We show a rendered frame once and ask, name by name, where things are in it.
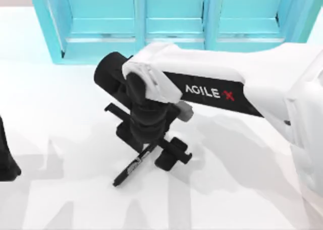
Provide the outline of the black marker pen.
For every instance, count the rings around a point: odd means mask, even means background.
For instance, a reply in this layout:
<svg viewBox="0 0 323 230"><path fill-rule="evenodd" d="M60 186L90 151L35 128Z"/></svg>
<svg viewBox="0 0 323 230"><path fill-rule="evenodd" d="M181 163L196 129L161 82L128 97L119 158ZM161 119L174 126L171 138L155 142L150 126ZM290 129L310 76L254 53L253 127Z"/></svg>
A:
<svg viewBox="0 0 323 230"><path fill-rule="evenodd" d="M138 154L134 160L125 167L125 169L114 179L113 186L121 185L128 176L143 162L143 160L154 150L155 144L148 145L142 152Z"/></svg>

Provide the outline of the pale grey rounded box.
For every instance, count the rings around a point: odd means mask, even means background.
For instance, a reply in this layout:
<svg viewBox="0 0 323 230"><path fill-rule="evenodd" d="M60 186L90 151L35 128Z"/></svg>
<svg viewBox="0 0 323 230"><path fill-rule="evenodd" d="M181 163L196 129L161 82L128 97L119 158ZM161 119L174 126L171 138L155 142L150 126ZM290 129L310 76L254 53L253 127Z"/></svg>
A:
<svg viewBox="0 0 323 230"><path fill-rule="evenodd" d="M190 104L185 101L179 101L176 104L176 107L179 109L180 113L178 115L178 119L183 122L188 122L194 115L193 108Z"/></svg>

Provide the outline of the light blue rack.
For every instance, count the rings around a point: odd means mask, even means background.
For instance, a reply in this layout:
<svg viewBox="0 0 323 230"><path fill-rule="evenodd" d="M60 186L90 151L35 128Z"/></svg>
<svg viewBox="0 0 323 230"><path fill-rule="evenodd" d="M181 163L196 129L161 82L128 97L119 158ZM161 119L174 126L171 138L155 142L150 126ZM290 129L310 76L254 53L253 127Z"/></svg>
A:
<svg viewBox="0 0 323 230"><path fill-rule="evenodd" d="M306 42L323 0L32 0L51 60L96 65L152 42L250 52Z"/></svg>

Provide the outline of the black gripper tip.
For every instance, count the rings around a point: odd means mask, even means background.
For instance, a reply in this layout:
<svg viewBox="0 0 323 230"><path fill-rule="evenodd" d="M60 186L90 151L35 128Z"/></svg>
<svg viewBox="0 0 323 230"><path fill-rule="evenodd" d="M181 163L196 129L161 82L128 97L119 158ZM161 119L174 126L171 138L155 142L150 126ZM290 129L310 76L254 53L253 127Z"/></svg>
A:
<svg viewBox="0 0 323 230"><path fill-rule="evenodd" d="M3 119L0 116L0 182L14 181L22 173L7 143Z"/></svg>

